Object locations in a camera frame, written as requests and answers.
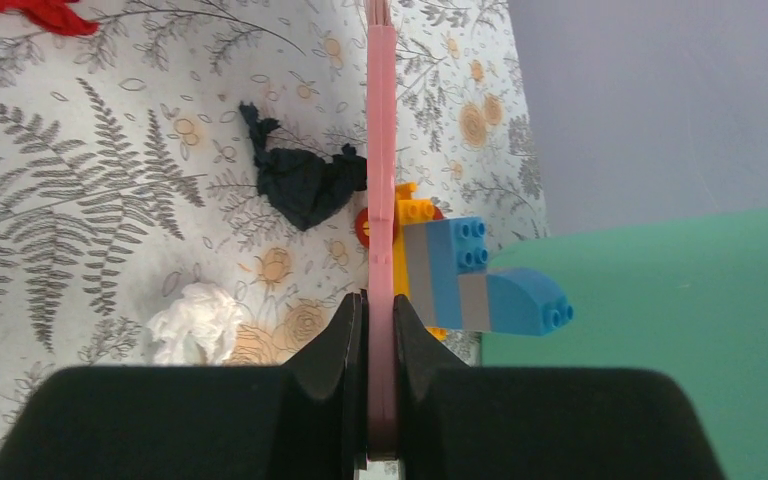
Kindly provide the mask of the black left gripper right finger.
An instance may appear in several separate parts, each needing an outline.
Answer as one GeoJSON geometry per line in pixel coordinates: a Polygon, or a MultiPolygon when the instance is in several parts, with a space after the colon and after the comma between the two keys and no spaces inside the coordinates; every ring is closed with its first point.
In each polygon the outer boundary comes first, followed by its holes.
{"type": "Polygon", "coordinates": [[[645,369],[471,367],[394,304],[405,479],[721,479],[680,386],[645,369]]]}

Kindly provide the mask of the pink hand brush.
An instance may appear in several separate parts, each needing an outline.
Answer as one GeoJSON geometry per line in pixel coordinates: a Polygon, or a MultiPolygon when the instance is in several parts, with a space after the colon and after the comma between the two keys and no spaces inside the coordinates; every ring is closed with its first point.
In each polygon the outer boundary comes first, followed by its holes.
{"type": "Polygon", "coordinates": [[[393,320],[397,31],[387,1],[367,1],[368,394],[367,457],[392,460],[398,443],[393,320]]]}

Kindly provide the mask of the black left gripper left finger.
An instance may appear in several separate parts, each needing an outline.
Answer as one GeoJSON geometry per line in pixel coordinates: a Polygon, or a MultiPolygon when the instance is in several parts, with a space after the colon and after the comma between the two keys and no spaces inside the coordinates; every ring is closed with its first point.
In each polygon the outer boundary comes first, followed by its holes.
{"type": "Polygon", "coordinates": [[[364,294],[273,366],[53,373],[0,449],[0,479],[354,479],[365,463],[364,294]]]}

